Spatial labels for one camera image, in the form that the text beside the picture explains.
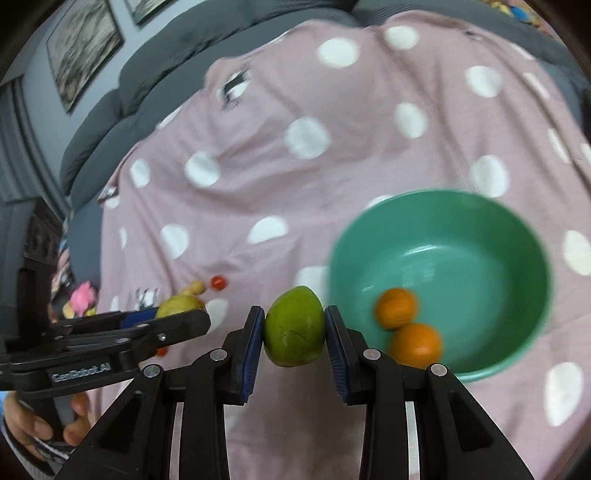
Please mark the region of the left hand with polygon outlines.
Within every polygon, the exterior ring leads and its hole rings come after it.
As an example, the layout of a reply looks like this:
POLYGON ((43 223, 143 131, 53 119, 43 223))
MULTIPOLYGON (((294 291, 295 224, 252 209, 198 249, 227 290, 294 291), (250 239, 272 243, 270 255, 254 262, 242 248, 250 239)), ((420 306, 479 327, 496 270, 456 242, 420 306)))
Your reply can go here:
MULTIPOLYGON (((53 431, 50 425, 30 409, 23 406, 16 392, 9 392, 4 399, 5 423, 16 441, 30 454, 40 461, 45 461, 37 450, 34 439, 51 440, 53 431)), ((88 418, 90 407, 89 396, 86 392, 79 392, 71 398, 71 409, 75 412, 75 420, 66 425, 62 438, 70 446, 76 447, 90 431, 88 418)))

